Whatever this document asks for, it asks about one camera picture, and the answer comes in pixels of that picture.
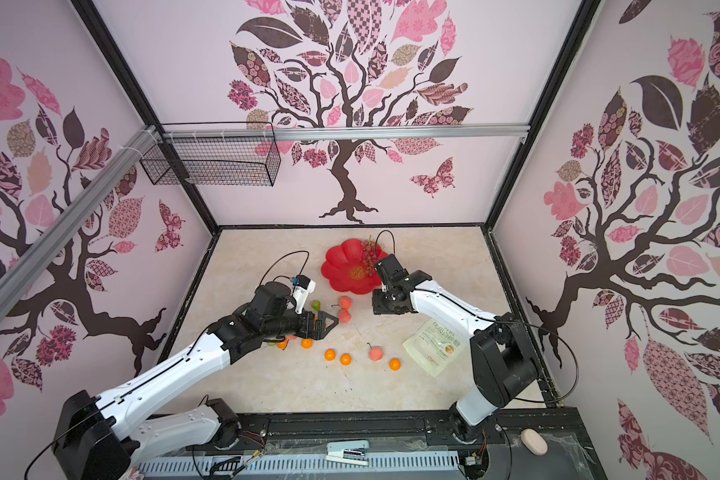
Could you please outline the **pink fake peach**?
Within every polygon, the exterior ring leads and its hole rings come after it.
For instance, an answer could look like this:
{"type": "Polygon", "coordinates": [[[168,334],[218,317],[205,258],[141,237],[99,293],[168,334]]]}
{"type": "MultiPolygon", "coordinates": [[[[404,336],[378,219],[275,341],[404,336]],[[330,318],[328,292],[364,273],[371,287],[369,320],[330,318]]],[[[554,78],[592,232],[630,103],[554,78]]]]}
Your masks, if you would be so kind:
{"type": "Polygon", "coordinates": [[[333,307],[343,310],[349,310],[352,307],[352,299],[347,296],[342,296],[339,298],[336,304],[333,304],[333,307]]]}
{"type": "Polygon", "coordinates": [[[347,324],[347,323],[349,323],[349,322],[351,321],[352,316],[351,316],[351,314],[350,314],[350,312],[349,312],[348,310],[346,310],[346,309],[341,309],[340,312],[339,312],[339,314],[338,314],[338,318],[339,318],[339,322],[340,322],[341,324],[347,324]]]}
{"type": "Polygon", "coordinates": [[[377,362],[384,358],[384,352],[380,347],[373,346],[371,344],[368,344],[368,346],[369,346],[368,357],[371,361],[377,362]]]}

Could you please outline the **purple fake grape bunch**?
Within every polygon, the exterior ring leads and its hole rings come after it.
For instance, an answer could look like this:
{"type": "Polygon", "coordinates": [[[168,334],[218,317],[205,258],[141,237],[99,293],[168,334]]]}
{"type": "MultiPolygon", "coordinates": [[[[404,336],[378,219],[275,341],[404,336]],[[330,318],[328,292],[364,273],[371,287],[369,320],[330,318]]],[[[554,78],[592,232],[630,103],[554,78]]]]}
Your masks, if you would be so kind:
{"type": "Polygon", "coordinates": [[[376,274],[375,265],[379,262],[379,255],[382,250],[378,244],[372,240],[363,240],[361,242],[361,261],[367,277],[376,274]]]}

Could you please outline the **red flower fruit bowl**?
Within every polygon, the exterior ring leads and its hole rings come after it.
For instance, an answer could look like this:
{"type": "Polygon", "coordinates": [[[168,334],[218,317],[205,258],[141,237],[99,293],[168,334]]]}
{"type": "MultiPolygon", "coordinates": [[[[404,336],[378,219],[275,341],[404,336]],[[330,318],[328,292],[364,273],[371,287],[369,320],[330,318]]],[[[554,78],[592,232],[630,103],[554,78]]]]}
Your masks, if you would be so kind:
{"type": "MultiPolygon", "coordinates": [[[[366,295],[381,287],[377,273],[372,277],[366,276],[361,261],[362,241],[348,239],[327,251],[321,266],[321,274],[334,291],[366,295]]],[[[380,249],[382,253],[379,255],[379,260],[388,255],[381,247],[380,249]]]]}

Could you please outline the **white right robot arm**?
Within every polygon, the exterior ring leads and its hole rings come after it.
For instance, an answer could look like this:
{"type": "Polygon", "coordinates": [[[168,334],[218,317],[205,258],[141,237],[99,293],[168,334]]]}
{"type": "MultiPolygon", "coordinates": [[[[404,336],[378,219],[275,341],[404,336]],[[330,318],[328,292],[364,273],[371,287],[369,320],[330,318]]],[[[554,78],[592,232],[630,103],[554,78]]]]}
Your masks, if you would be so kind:
{"type": "Polygon", "coordinates": [[[476,439],[486,419],[539,378],[530,334],[511,313],[485,312],[452,295],[420,270],[412,273],[389,255],[375,264],[382,287],[373,291],[376,315],[424,314],[469,340],[473,386],[449,409],[455,437],[476,439]]]}

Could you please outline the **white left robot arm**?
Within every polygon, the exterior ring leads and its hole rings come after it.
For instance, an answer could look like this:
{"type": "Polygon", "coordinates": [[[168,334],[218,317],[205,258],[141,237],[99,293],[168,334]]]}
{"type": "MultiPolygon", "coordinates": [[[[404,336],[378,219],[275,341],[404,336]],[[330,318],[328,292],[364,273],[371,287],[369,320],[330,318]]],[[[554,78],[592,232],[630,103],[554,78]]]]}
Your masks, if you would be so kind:
{"type": "Polygon", "coordinates": [[[220,449],[251,441],[237,414],[220,398],[167,416],[158,410],[204,378],[265,343],[290,336],[318,341],[339,324],[336,316],[306,309],[315,284],[299,275],[293,286],[276,281],[256,288],[251,301],[209,324],[178,354],[152,369],[91,395],[68,398],[51,450],[68,479],[118,479],[152,458],[188,446],[220,449]]]}

